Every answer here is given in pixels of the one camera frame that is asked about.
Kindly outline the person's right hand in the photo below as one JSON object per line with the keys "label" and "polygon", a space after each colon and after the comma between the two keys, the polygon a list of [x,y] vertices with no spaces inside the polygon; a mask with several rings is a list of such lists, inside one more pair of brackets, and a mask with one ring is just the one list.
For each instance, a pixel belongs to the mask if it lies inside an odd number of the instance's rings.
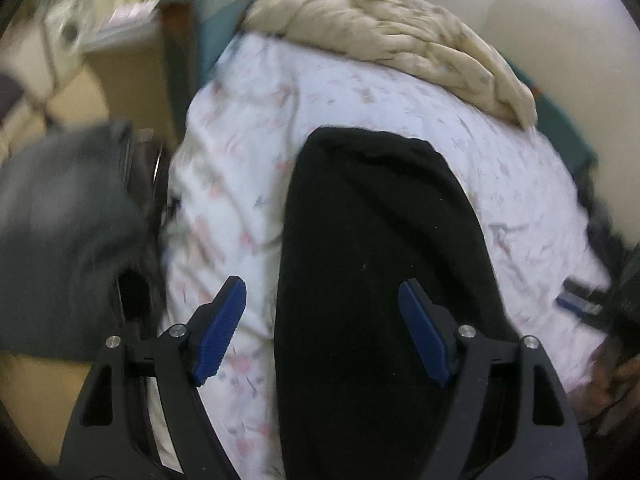
{"label": "person's right hand", "polygon": [[588,398],[599,414],[606,408],[624,413],[639,407],[639,356],[623,360],[620,340],[608,336],[592,355]]}

